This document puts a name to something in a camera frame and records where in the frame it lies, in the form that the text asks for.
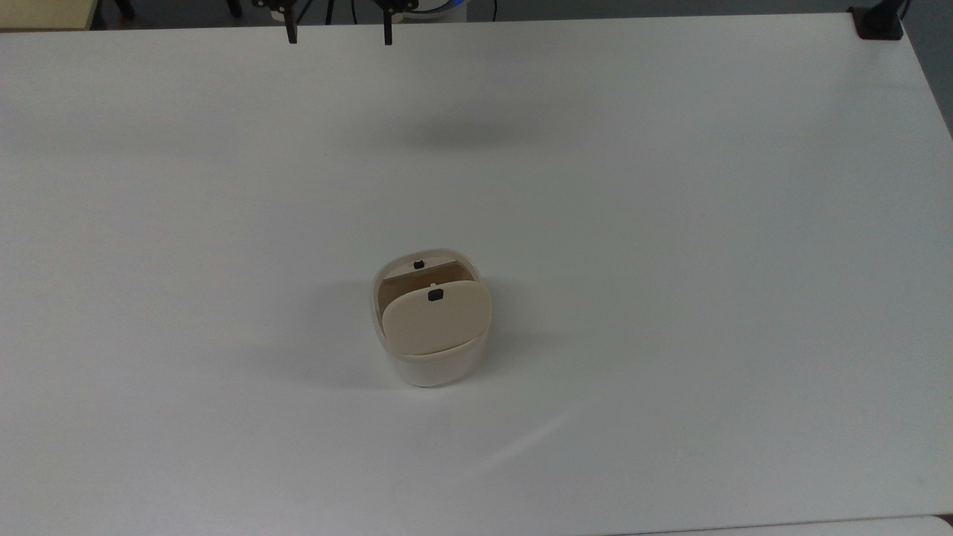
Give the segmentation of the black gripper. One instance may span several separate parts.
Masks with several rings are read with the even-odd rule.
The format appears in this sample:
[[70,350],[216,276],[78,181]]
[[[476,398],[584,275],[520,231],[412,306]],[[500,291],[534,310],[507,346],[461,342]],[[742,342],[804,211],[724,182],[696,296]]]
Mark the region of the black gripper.
[[[277,1],[252,1],[253,6],[265,7],[270,10],[277,10],[277,20],[284,24],[288,41],[290,44],[299,43],[299,30],[297,30],[297,18],[295,0],[277,0]],[[414,10],[415,1],[374,1],[382,13],[383,37],[385,45],[394,44],[394,16],[396,10]]]

